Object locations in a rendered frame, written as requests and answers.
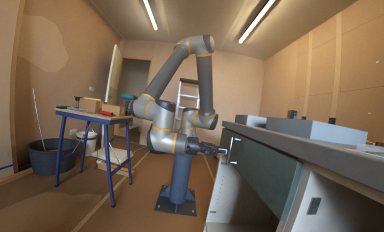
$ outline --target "workbench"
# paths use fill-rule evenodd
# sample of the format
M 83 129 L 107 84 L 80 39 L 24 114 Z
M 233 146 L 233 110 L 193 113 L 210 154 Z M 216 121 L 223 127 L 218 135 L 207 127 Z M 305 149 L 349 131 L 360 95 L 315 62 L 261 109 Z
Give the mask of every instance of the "workbench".
M 204 231 L 383 231 L 383 156 L 234 122 L 222 126 L 220 145 L 235 163 L 219 159 Z
M 80 173 L 83 172 L 83 164 L 84 164 L 84 157 L 85 157 L 85 153 L 86 153 L 88 133 L 85 133 L 85 135 L 84 135 L 82 149 L 74 151 L 73 153 L 70 153 L 70 154 L 65 155 L 63 157 L 61 155 L 62 154 L 62 148 L 63 148 L 64 131 L 66 128 L 67 118 L 74 118 L 74 119 L 86 121 L 85 131 L 88 131 L 88 128 L 89 128 L 91 122 L 100 123 L 104 127 L 104 147 L 105 147 L 105 160 L 106 160 L 106 167 L 107 167 L 106 168 L 106 174 L 108 177 L 110 204 L 111 204 L 112 208 L 114 208 L 116 206 L 116 204 L 115 204 L 114 188 L 113 188 L 113 184 L 112 184 L 112 176 L 114 174 L 116 174 L 116 172 L 119 171 L 125 164 L 128 164 L 129 184 L 130 185 L 132 184 L 129 122 L 131 122 L 133 120 L 133 116 L 128 115 L 128 116 L 121 116 L 121 117 L 116 117 L 116 116 L 108 117 L 106 115 L 101 115 L 98 113 L 83 113 L 83 112 L 77 112 L 77 111 L 60 109 L 60 108 L 55 108 L 54 110 L 55 110 L 56 115 L 62 116 L 60 136 L 58 139 L 56 174 L 55 174 L 55 179 L 54 179 L 54 186 L 55 187 L 59 186 L 60 163 L 62 160 L 65 160 L 68 157 L 75 156 L 75 155 L 81 153 Z M 121 123 L 125 123 L 125 128 L 126 128 L 127 159 L 124 162 L 122 162 L 118 167 L 116 167 L 114 170 L 111 171 L 108 126 L 121 124 Z

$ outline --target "ceiling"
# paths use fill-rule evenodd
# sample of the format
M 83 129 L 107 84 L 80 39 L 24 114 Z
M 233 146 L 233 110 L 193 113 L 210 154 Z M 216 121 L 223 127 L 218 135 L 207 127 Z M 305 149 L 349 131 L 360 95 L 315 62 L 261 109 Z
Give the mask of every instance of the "ceiling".
M 211 35 L 216 50 L 266 60 L 357 0 L 277 0 L 248 38 L 239 39 L 268 0 L 85 0 L 121 38 L 177 43 Z

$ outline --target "black bucket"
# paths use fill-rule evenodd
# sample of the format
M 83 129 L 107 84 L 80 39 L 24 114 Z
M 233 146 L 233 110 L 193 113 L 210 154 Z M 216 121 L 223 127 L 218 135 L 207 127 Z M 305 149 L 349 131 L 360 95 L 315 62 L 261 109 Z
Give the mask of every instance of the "black bucket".
M 61 157 L 72 153 L 78 142 L 65 138 L 62 142 Z M 33 173 L 39 176 L 54 176 L 56 174 L 56 160 L 58 157 L 58 138 L 44 139 L 45 149 L 41 140 L 29 143 L 26 149 L 29 152 L 30 166 Z M 60 174 L 70 171 L 75 167 L 76 156 L 71 156 L 61 161 Z

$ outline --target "green drawer front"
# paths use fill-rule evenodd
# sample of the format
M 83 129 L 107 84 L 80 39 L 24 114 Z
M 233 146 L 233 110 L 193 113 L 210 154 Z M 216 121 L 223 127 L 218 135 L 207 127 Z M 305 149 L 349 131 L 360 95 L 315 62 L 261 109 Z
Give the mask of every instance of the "green drawer front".
M 220 145 L 229 150 L 231 137 L 241 139 L 232 144 L 233 166 L 279 220 L 287 220 L 303 163 L 228 129 L 222 130 Z

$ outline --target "drawer handle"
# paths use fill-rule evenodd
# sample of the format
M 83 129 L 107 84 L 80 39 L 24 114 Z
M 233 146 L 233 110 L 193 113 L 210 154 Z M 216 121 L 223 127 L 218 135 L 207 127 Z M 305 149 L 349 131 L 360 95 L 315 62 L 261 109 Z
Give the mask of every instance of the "drawer handle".
M 235 138 L 235 137 L 231 137 L 231 138 L 230 138 L 229 152 L 228 152 L 228 155 L 227 155 L 227 157 L 226 157 L 226 164 L 229 164 L 229 163 L 230 163 L 231 153 L 232 153 L 232 145 L 233 145 L 233 143 L 234 143 L 234 140 L 235 140 L 235 141 L 242 141 L 241 138 Z

